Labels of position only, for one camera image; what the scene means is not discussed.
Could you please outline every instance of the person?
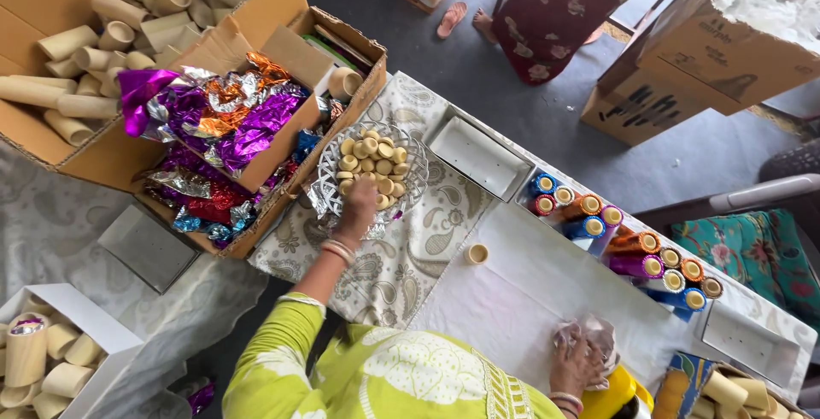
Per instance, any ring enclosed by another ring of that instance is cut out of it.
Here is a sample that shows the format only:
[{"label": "person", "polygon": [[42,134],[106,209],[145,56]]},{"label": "person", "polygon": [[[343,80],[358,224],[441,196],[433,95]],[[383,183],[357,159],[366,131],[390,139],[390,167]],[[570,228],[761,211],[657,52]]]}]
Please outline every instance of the person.
[{"label": "person", "polygon": [[354,324],[330,341],[308,379],[305,360],[325,305],[373,221],[375,197],[369,179],[351,186],[332,239],[240,356],[222,400],[224,417],[577,419],[580,395],[600,383],[603,370],[600,349],[578,333],[573,347],[558,341],[549,395],[446,335]]},{"label": "person", "polygon": [[558,76],[627,0],[506,0],[495,17],[479,8],[475,26],[504,50],[518,77],[539,85]]}]

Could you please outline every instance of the white box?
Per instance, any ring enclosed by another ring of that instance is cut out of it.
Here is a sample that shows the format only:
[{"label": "white box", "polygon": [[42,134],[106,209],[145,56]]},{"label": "white box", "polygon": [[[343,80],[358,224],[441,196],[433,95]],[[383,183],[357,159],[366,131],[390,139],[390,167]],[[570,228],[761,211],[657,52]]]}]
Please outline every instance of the white box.
[{"label": "white box", "polygon": [[61,419],[86,417],[94,404],[114,385],[120,372],[134,359],[143,341],[67,283],[33,284],[22,288],[0,308],[0,322],[7,323],[20,315],[23,304],[31,294],[65,315],[108,354],[79,395],[60,414]]}]

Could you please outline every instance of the bare foot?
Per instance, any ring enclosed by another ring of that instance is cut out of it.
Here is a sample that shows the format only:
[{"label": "bare foot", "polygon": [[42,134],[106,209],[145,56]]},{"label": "bare foot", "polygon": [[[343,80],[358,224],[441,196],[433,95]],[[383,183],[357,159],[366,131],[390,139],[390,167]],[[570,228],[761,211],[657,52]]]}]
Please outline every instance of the bare foot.
[{"label": "bare foot", "polygon": [[496,44],[498,38],[493,34],[493,18],[485,14],[484,9],[478,8],[476,15],[472,18],[472,26],[487,38],[487,41]]}]

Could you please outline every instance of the wire basket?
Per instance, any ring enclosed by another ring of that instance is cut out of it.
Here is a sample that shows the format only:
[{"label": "wire basket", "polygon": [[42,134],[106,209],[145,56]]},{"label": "wire basket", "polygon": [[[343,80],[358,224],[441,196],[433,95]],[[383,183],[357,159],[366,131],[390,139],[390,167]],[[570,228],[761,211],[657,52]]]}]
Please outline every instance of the wire basket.
[{"label": "wire basket", "polygon": [[396,204],[384,211],[377,211],[375,214],[374,224],[387,225],[410,212],[422,199],[422,195],[427,190],[427,177],[430,175],[424,146],[410,137],[410,134],[406,131],[395,127],[393,124],[362,121],[336,134],[322,150],[322,155],[319,157],[318,182],[320,192],[324,194],[325,203],[330,207],[331,212],[342,215],[343,201],[342,195],[339,193],[339,180],[336,179],[337,167],[342,158],[340,146],[346,138],[361,139],[363,129],[366,131],[374,130],[382,137],[391,138],[396,147],[404,147],[407,150],[407,161],[405,162],[410,167],[404,176],[404,180],[402,180],[407,191],[396,201]]}]

